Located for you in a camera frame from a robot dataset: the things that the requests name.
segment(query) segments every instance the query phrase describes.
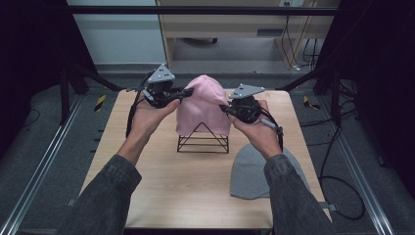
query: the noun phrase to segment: human hand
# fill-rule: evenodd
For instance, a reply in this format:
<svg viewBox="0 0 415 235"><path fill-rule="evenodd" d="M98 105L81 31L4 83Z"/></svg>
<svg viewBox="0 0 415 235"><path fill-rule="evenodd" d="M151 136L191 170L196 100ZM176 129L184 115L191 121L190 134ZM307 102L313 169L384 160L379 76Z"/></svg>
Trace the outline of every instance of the human hand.
<svg viewBox="0 0 415 235"><path fill-rule="evenodd" d="M268 111L268 104L265 100L259 100L258 102L261 107ZM256 122L246 124L236 117L230 117L235 128L242 131L263 157L266 160L269 160L275 155L282 154L283 152L278 144L277 132L273 128L262 123L260 121L261 118L265 118L265 116L261 115Z"/></svg>
<svg viewBox="0 0 415 235"><path fill-rule="evenodd" d="M136 107L130 135L138 135L149 139L150 136L156 131L161 121L169 114L173 113L179 104L179 100L174 100L166 107L156 109L146 100L142 100Z"/></svg>
<svg viewBox="0 0 415 235"><path fill-rule="evenodd" d="M146 100L141 101L136 107L131 131L117 154L136 165L151 135L156 131L161 121L173 113L179 104L179 100L174 100L166 107L156 109L147 103Z"/></svg>

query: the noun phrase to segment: pink cloth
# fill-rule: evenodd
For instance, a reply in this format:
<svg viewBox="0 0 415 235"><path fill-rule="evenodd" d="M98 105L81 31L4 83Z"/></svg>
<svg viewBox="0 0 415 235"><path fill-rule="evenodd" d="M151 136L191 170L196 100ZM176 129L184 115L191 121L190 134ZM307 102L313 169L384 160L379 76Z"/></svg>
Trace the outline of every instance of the pink cloth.
<svg viewBox="0 0 415 235"><path fill-rule="evenodd" d="M186 88L195 90L177 108L177 133L189 136L203 122L214 134L228 136L231 121L220 110L219 105L229 104L226 101L226 92L219 82L207 75L201 75L189 82ZM197 131L209 133L203 125Z"/></svg>

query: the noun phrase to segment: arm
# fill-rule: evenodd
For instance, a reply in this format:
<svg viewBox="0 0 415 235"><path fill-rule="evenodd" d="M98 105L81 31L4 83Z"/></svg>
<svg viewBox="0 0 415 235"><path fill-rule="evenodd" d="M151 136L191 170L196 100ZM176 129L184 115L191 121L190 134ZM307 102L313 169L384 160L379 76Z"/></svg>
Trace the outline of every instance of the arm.
<svg viewBox="0 0 415 235"><path fill-rule="evenodd" d="M131 194L141 180L135 165L161 121L178 105L176 100L163 109L146 101L137 106L127 139L76 200L57 234L122 234Z"/></svg>
<svg viewBox="0 0 415 235"><path fill-rule="evenodd" d="M266 101L259 103L268 110ZM283 155L275 130L260 121L245 124L235 117L231 117L231 121L266 160L264 173L269 185L275 234L336 234L317 200Z"/></svg>

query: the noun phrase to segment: wrist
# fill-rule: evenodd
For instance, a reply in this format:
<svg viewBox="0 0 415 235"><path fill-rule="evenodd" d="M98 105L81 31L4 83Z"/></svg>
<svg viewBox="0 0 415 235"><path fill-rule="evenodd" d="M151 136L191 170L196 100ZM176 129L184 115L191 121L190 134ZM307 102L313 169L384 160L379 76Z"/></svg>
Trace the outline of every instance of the wrist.
<svg viewBox="0 0 415 235"><path fill-rule="evenodd" d="M116 154L127 159L133 165L136 165L141 152L143 152L149 140L150 138L146 136L130 134Z"/></svg>

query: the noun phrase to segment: wooden table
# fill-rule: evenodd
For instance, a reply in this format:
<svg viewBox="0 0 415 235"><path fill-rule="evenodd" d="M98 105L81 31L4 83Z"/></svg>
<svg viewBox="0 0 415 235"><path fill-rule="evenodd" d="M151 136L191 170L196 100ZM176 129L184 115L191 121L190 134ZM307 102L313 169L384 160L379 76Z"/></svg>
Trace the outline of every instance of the wooden table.
<svg viewBox="0 0 415 235"><path fill-rule="evenodd" d="M127 115L135 95L133 91L119 92L82 189L124 141ZM285 147L299 160L312 194L324 201L290 95L265 91L255 98L267 100L271 114L284 127ZM126 227L272 227L269 199L250 201L229 194L232 163L239 150L249 143L247 137L232 126L229 154L177 153L175 127L174 113L162 121L138 161L137 169L143 179L132 195Z"/></svg>

